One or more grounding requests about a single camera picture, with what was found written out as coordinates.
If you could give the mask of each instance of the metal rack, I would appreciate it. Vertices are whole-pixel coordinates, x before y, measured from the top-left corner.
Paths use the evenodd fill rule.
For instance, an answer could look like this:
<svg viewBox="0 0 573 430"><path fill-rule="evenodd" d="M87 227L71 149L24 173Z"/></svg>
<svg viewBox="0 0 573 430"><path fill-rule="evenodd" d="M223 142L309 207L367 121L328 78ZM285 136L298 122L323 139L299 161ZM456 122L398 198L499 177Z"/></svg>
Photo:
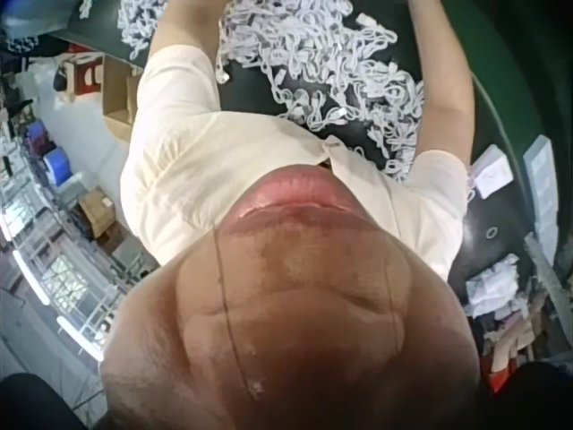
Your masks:
<svg viewBox="0 0 573 430"><path fill-rule="evenodd" d="M115 311L139 279L81 235L22 138L4 137L0 149L14 167L0 180L0 221L14 258L40 301L58 312L62 329L100 360Z"/></svg>

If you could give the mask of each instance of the white wire bundle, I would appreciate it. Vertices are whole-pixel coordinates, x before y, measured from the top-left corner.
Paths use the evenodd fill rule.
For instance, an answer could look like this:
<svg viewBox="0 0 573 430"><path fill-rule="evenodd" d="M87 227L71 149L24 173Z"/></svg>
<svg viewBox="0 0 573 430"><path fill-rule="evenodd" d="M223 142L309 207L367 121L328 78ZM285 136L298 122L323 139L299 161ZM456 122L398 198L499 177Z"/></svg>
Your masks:
<svg viewBox="0 0 573 430"><path fill-rule="evenodd" d="M118 27L133 48L131 59L149 45L164 10L161 0L121 0ZM345 27L352 10L348 0L235 0L221 20L217 79L229 79L223 70L229 60L259 67L274 99L286 106L281 116L313 132L371 123L368 136L389 160L384 172L402 181L414 159L423 86L396 64L370 59L398 36L369 17L358 20L360 30ZM292 92L283 85L287 75L317 90ZM327 101L336 106L323 115Z"/></svg>
<svg viewBox="0 0 573 430"><path fill-rule="evenodd" d="M85 20L90 17L91 7L96 0L83 0L80 4L80 19Z"/></svg>
<svg viewBox="0 0 573 430"><path fill-rule="evenodd" d="M7 39L6 49L10 52L25 54L39 45L38 38Z"/></svg>
<svg viewBox="0 0 573 430"><path fill-rule="evenodd" d="M133 49L131 60L150 45L166 6L164 0L121 0L117 28L122 31L123 43Z"/></svg>

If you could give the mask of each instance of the lips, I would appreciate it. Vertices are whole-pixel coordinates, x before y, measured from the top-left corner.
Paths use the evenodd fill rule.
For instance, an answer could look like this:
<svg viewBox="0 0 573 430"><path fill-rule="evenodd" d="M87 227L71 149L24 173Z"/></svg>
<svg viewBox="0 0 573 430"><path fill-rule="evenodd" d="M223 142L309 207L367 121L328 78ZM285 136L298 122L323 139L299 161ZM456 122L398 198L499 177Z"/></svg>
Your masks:
<svg viewBox="0 0 573 430"><path fill-rule="evenodd" d="M222 227L262 212L300 219L305 211L337 212L372 222L360 202L331 172L314 166L290 166L270 172L252 185L227 214Z"/></svg>

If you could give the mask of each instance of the mouth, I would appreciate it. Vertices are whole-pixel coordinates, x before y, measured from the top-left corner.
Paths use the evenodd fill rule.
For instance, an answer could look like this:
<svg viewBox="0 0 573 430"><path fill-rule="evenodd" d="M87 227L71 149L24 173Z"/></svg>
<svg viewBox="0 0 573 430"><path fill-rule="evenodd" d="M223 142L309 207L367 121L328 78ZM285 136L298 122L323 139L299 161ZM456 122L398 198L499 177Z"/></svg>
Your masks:
<svg viewBox="0 0 573 430"><path fill-rule="evenodd" d="M243 194L221 228L252 224L255 219L322 225L374 224L342 182L328 170L314 166L289 166L270 172Z"/></svg>

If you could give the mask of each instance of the black wire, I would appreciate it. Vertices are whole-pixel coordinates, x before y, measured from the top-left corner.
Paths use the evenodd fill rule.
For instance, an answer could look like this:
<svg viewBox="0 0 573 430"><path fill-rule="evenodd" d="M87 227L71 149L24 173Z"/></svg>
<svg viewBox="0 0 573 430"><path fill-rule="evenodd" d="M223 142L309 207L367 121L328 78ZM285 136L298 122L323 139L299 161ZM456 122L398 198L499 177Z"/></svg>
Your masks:
<svg viewBox="0 0 573 430"><path fill-rule="evenodd" d="M221 257L221 250L218 247L217 234L218 234L217 230L214 228L213 229L213 239L215 240L215 254L217 255L217 264L218 264L218 273L219 273L218 283L221 287L221 295L223 297L223 309L225 310L225 319L227 321L227 331L229 333L229 338L231 339L231 348L233 349L233 355L235 356L236 365L239 369L239 374L241 375L241 379L243 379L244 388L246 389L246 391L249 395L249 398L251 399L253 404L256 404L256 400L255 400L254 396L252 395L251 390L249 390L249 383L247 382L247 378L246 378L246 375L244 373L244 370L241 367L241 361L239 360L239 351L237 350L236 342L235 342L235 336L233 335L233 329L231 327L231 319L229 318L229 308L228 308L228 304L227 304L227 289L226 289L226 284L225 284L225 276L223 273L223 259Z"/></svg>
<svg viewBox="0 0 573 430"><path fill-rule="evenodd" d="M94 400L96 397L98 397L99 394L102 394L104 392L104 389L102 388L101 390L99 390L98 392L96 392L95 394L92 394L91 396L89 396L86 400L81 401L80 403L78 403L77 405L75 405L72 410L75 411L76 409L81 408L83 405L85 405L86 403L91 402L92 400Z"/></svg>

